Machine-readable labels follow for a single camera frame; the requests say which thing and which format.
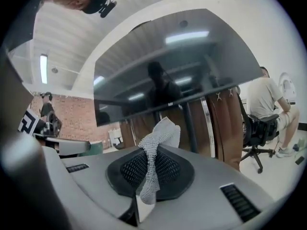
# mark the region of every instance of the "ceiling light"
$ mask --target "ceiling light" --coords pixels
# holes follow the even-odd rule
[[[103,76],[97,77],[97,78],[94,80],[94,86],[95,86],[96,84],[98,84],[99,82],[101,82],[103,79],[105,79]]]
[[[177,85],[184,85],[192,81],[192,77],[185,77],[181,79],[175,80],[175,84]]]
[[[170,43],[192,39],[192,38],[206,37],[208,36],[208,34],[209,34],[208,31],[203,31],[203,32],[184,33],[184,34],[179,34],[175,36],[169,36],[165,39],[165,43],[170,44]]]
[[[42,78],[42,83],[47,84],[47,55],[40,56],[40,76]]]
[[[101,111],[101,110],[104,110],[104,109],[106,109],[106,108],[107,108],[107,105],[104,106],[104,107],[101,107],[99,110]]]
[[[130,96],[128,98],[129,101],[135,101],[135,100],[138,100],[140,98],[144,97],[144,94],[143,93],[139,93],[139,94],[136,94],[136,95],[133,95],[133,96]]]

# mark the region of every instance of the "shorts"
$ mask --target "shorts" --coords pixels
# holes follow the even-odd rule
[[[294,120],[297,112],[298,108],[295,105],[292,105],[288,112],[280,113],[277,118],[277,131],[287,128]]]

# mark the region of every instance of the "floor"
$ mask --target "floor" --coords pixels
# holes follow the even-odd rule
[[[298,142],[299,139],[305,140],[307,144],[307,132],[298,130],[290,147]],[[270,144],[265,145],[264,149],[274,149],[277,144],[277,138]],[[305,160],[297,165],[295,161],[303,156]],[[295,156],[288,158],[277,158],[275,155],[270,158],[268,154],[260,154],[259,158],[263,165],[263,172],[258,174],[258,165],[254,158],[247,158],[240,163],[240,171],[249,179],[261,186],[274,200],[278,200],[290,194],[297,184],[301,173],[306,165],[307,149],[295,153]]]

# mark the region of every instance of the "white ceiling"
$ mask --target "white ceiling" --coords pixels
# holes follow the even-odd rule
[[[100,18],[99,14],[87,15],[51,3],[44,4],[36,16],[33,40],[18,47],[12,57],[13,64],[24,82],[41,85],[39,57],[41,54],[47,54],[48,85],[58,86],[64,90],[72,89],[85,61],[108,33],[137,11],[162,0],[116,1],[117,6],[104,19]],[[176,22],[183,18],[190,19],[187,14],[173,17]],[[162,20],[161,24],[156,25],[155,30],[169,32],[167,23]],[[111,75],[114,69],[125,67],[138,56],[147,55],[152,50],[161,48],[159,42],[155,42],[154,48],[148,42],[143,42],[143,36],[150,34],[151,31],[150,28],[146,30],[144,29],[143,35],[138,37],[133,32],[130,35],[129,42],[134,43],[133,47],[128,49],[137,52],[132,59],[125,57],[125,52],[121,51],[120,47],[113,52],[110,51],[107,58],[99,60],[99,64],[105,66],[101,71],[105,72],[105,75]],[[51,71],[54,67],[59,71],[57,74]]]

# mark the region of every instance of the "red brick wall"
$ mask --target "red brick wall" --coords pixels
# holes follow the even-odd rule
[[[31,109],[38,115],[43,106],[40,96],[34,93]],[[96,126],[94,101],[78,97],[53,95],[52,106],[58,118],[62,121],[59,137],[64,139],[103,141],[104,148],[108,146],[108,131],[119,128],[119,123]]]

